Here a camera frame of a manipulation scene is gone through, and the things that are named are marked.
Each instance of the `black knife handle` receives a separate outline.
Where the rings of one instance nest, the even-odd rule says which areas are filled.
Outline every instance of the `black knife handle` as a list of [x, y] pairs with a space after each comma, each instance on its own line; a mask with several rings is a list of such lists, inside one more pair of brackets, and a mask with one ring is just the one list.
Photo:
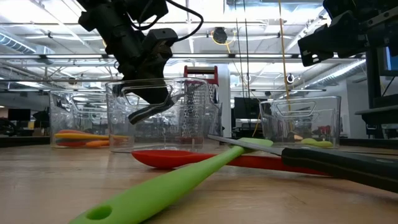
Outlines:
[[306, 167], [334, 177], [398, 193], [398, 160], [381, 159], [327, 149], [282, 151], [288, 166]]

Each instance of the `wooden table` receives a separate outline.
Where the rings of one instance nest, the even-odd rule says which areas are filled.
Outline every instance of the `wooden table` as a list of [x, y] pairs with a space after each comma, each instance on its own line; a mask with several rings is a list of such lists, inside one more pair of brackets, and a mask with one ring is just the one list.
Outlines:
[[[3, 148], [0, 223], [67, 223], [112, 195], [164, 172], [135, 161], [129, 154], [112, 154], [104, 149]], [[239, 167], [222, 168], [192, 193], [146, 221], [397, 222], [398, 194], [347, 180]]]

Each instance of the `green object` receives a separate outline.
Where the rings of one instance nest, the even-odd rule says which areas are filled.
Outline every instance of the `green object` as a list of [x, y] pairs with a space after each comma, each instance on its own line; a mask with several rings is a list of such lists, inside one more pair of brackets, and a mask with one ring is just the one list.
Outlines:
[[333, 144], [330, 141], [317, 141], [312, 138], [306, 138], [301, 140], [302, 144], [308, 144], [311, 146], [316, 146], [316, 147], [333, 147]]
[[[241, 141], [272, 146], [272, 141], [242, 138]], [[239, 146], [205, 161], [155, 177], [82, 213], [69, 224], [140, 223], [187, 194], [212, 173], [236, 157], [250, 152]]]

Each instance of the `hole in handle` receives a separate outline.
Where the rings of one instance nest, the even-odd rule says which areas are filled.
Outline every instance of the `hole in handle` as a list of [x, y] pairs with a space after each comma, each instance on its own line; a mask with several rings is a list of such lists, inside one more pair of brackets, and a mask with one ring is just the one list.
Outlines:
[[92, 209], [87, 215], [86, 218], [89, 220], [103, 220], [108, 218], [112, 213], [112, 207], [109, 205], [103, 205], [100, 207], [96, 207]]

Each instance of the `ceiling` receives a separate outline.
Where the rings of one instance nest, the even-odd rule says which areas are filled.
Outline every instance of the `ceiling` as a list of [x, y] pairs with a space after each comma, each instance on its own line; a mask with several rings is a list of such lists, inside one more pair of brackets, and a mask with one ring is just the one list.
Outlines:
[[[234, 0], [175, 0], [175, 2], [199, 12], [204, 17], [205, 23], [191, 39], [175, 43], [172, 47], [174, 54], [228, 54], [227, 46], [218, 45], [211, 38], [211, 32], [215, 27], [224, 27], [228, 42], [231, 42], [228, 47], [232, 54], [282, 53], [279, 7], [275, 1], [246, 0], [246, 10], [242, 0], [236, 0], [236, 9]], [[198, 25], [197, 17], [187, 15], [185, 11], [170, 4], [168, 7], [169, 13], [161, 18], [153, 29], [172, 28], [179, 36], [184, 36]], [[54, 59], [52, 64], [19, 57], [0, 59], [7, 63], [3, 65], [14, 66], [14, 71], [21, 67], [28, 70], [17, 74], [26, 79], [75, 77], [109, 80], [123, 77], [115, 69], [114, 59], [85, 59], [73, 56], [105, 54], [102, 38], [97, 31], [87, 32], [77, 23], [81, 10], [82, 7], [76, 0], [0, 1], [0, 34], [6, 34], [32, 49], [38, 47], [43, 49], [45, 46], [45, 53], [71, 55], [66, 59]], [[299, 54], [297, 40], [311, 34], [320, 25], [330, 22], [322, 8], [322, 1], [319, 0], [282, 0], [282, 17], [286, 54]], [[21, 53], [0, 45], [0, 54]], [[185, 65], [206, 67], [216, 63], [227, 64], [231, 76], [238, 76], [241, 72], [246, 74], [249, 71], [250, 85], [256, 88], [279, 88], [284, 84], [281, 75], [284, 69], [280, 56], [272, 60], [250, 58], [249, 64], [244, 61], [242, 65], [239, 60], [233, 61], [228, 58], [222, 62], [217, 61], [217, 58], [170, 59], [164, 73], [166, 77], [181, 76]], [[301, 81], [309, 80], [339, 63], [350, 63], [350, 60], [329, 60], [316, 66], [304, 67], [300, 59], [291, 59], [287, 60], [286, 72], [300, 77]], [[0, 73], [0, 77], [7, 79], [7, 74]], [[55, 86], [57, 88], [76, 88], [68, 83], [52, 84], [57, 85]], [[239, 87], [241, 88], [241, 82], [238, 79], [236, 88]]]

